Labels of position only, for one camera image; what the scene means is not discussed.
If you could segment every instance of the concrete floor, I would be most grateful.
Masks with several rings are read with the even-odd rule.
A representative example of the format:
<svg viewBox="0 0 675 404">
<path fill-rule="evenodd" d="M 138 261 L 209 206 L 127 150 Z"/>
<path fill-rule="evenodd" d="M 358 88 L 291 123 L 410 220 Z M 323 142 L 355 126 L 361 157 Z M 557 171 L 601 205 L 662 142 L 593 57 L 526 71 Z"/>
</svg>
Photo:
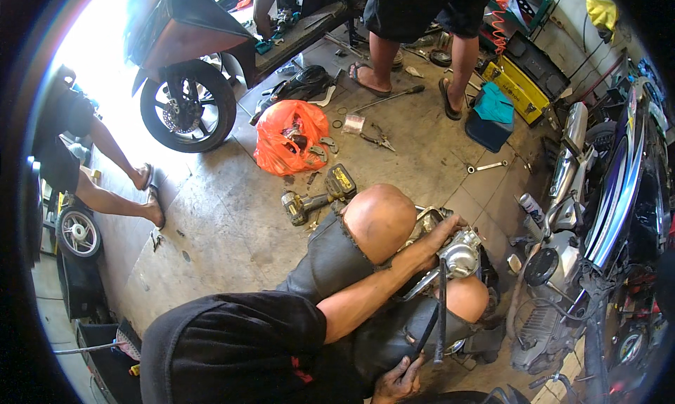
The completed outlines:
<svg viewBox="0 0 675 404">
<path fill-rule="evenodd" d="M 317 42 L 303 53 L 304 62 L 320 64 L 332 75 L 338 67 L 347 70 L 355 57 L 338 58 L 333 54 L 336 49 L 325 41 Z M 540 196 L 548 177 L 538 164 L 541 129 L 529 129 L 516 116 L 508 144 L 497 154 L 487 152 L 464 134 L 463 121 L 445 117 L 437 88 L 442 69 L 405 52 L 404 66 L 408 65 L 425 78 L 393 73 L 394 91 L 419 83 L 426 90 L 361 112 L 367 120 L 366 131 L 372 130 L 369 122 L 376 122 L 389 136 L 396 153 L 330 128 L 340 152 L 329 157 L 328 165 L 343 163 L 361 190 L 387 182 L 418 205 L 445 206 L 462 214 L 487 238 L 485 248 L 503 274 L 506 292 L 512 282 L 506 275 L 506 257 L 513 252 L 507 236 L 519 230 L 524 216 L 514 195 L 528 191 Z M 155 165 L 154 183 L 159 185 L 166 209 L 167 225 L 161 232 L 165 241 L 155 252 L 150 241 L 154 227 L 148 221 L 96 215 L 105 243 L 99 267 L 109 305 L 118 317 L 127 317 L 139 335 L 156 316 L 191 299 L 223 291 L 273 289 L 304 255 L 306 227 L 291 225 L 280 196 L 284 187 L 319 194 L 324 175 L 308 187 L 309 172 L 281 179 L 261 170 L 252 159 L 257 137 L 255 128 L 248 124 L 249 114 L 260 92 L 281 79 L 285 77 L 273 75 L 241 96 L 232 134 L 223 146 L 207 154 L 180 154 L 159 145 L 140 119 L 140 95 L 132 100 L 120 99 L 121 106 L 105 112 L 104 122 L 130 161 Z M 481 82 L 476 76 L 473 81 Z M 475 94 L 472 88 L 467 92 Z M 339 108 L 351 110 L 375 99 L 344 75 L 323 111 L 331 122 L 343 118 Z M 467 174 L 468 164 L 501 160 L 510 165 Z M 535 176 L 524 167 L 525 161 L 535 167 Z M 93 163 L 103 173 L 101 187 L 145 201 L 146 193 L 136 191 L 125 174 L 100 152 L 95 152 Z M 319 220 L 326 213 L 324 210 Z M 455 366 L 442 370 L 444 375 L 434 381 L 434 390 L 489 391 L 509 382 L 526 392 L 525 384 L 532 380 L 509 368 L 508 352 L 502 352 L 495 364 L 478 366 L 473 376 L 468 376 L 462 366 Z M 531 398 L 534 392 L 527 394 Z"/>
</svg>

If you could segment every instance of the yellow power drill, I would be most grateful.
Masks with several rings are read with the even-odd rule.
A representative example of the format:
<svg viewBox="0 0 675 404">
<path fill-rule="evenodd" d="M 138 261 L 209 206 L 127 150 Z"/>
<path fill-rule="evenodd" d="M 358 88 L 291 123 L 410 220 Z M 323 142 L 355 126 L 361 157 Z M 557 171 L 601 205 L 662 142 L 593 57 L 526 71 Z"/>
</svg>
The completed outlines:
<svg viewBox="0 0 675 404">
<path fill-rule="evenodd" d="M 318 196 L 300 196 L 294 191 L 284 190 L 282 204 L 291 224 L 300 226 L 307 222 L 307 216 L 313 210 L 324 207 L 335 200 L 348 200 L 356 196 L 356 183 L 344 166 L 339 163 L 328 170 L 324 181 L 328 193 Z"/>
</svg>

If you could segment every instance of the mechanic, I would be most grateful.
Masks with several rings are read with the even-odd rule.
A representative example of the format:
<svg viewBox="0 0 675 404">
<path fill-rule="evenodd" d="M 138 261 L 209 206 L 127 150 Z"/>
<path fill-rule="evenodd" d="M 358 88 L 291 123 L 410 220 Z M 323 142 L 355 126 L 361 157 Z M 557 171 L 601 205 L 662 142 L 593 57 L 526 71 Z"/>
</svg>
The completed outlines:
<svg viewBox="0 0 675 404">
<path fill-rule="evenodd" d="M 89 99 L 70 88 L 75 77 L 72 69 L 61 65 L 47 90 L 33 143 L 33 155 L 40 162 L 40 176 L 52 189 L 73 193 L 101 214 L 141 216 L 163 228 L 165 218 L 157 199 L 158 191 L 150 184 L 152 166 L 149 163 L 140 168 L 131 166 L 107 127 L 95 115 Z M 137 204 L 89 180 L 80 169 L 80 160 L 59 137 L 66 130 L 79 137 L 90 135 L 98 150 L 129 176 L 136 189 L 148 189 L 147 203 Z"/>
<path fill-rule="evenodd" d="M 464 91 L 478 60 L 478 30 L 490 0 L 368 0 L 363 13 L 370 31 L 371 62 L 356 62 L 352 80 L 378 97 L 392 93 L 392 63 L 401 44 L 410 44 L 424 35 L 434 18 L 454 35 L 452 42 L 453 80 L 439 80 L 445 115 L 462 119 Z M 272 33 L 269 9 L 274 0 L 254 0 L 257 31 L 268 39 Z"/>
<path fill-rule="evenodd" d="M 394 186 L 372 186 L 333 211 L 277 290 L 203 297 L 150 325 L 140 365 L 145 404 L 361 403 L 370 396 L 388 404 L 418 391 L 436 330 L 420 355 L 415 350 L 438 292 L 404 303 L 390 298 L 436 265 L 436 252 L 467 223 L 454 215 L 397 253 L 417 211 Z M 448 344 L 475 330 L 487 302 L 477 276 L 448 281 Z"/>
</svg>

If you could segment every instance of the orange plastic bag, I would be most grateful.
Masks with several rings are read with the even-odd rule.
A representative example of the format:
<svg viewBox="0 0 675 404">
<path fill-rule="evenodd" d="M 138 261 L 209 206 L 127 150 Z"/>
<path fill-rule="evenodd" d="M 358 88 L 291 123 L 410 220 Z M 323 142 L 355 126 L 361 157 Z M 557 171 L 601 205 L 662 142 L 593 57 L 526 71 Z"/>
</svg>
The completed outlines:
<svg viewBox="0 0 675 404">
<path fill-rule="evenodd" d="M 266 172 L 281 177 L 300 171 L 316 171 L 326 164 L 318 155 L 309 152 L 310 147 L 319 146 L 328 155 L 325 146 L 319 144 L 320 138 L 328 136 L 328 120 L 316 105 L 298 100 L 279 101 L 261 115 L 256 130 L 258 141 L 253 158 Z M 282 134 L 289 130 L 307 138 L 304 149 Z"/>
</svg>

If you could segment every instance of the screwdriver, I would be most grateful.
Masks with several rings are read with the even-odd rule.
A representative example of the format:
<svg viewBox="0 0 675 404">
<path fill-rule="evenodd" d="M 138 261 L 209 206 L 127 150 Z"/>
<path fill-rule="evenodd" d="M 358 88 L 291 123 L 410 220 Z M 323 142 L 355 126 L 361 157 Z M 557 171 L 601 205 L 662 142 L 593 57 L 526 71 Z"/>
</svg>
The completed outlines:
<svg viewBox="0 0 675 404">
<path fill-rule="evenodd" d="M 361 111 L 361 110 L 363 110 L 363 109 L 365 109 L 365 108 L 367 108 L 367 107 L 369 107 L 369 106 L 377 105 L 377 104 L 379 104 L 380 102 L 392 100 L 393 98 L 395 98 L 395 97 L 397 97 L 397 96 L 401 96 L 401 95 L 409 95 L 409 94 L 418 94 L 418 93 L 420 93 L 420 92 L 423 91 L 423 90 L 424 90 L 424 85 L 413 86 L 412 88 L 409 88 L 409 89 L 407 89 L 407 90 L 405 90 L 405 91 L 402 91 L 400 94 L 392 95 L 392 96 L 389 96 L 389 97 L 384 98 L 383 100 L 379 100 L 379 101 L 376 101 L 376 102 L 374 102 L 374 103 L 372 103 L 372 104 L 368 104 L 368 105 L 366 105 L 366 106 L 362 106 L 361 108 L 352 111 L 352 113 L 357 113 L 357 112 L 359 112 L 359 111 Z"/>
</svg>

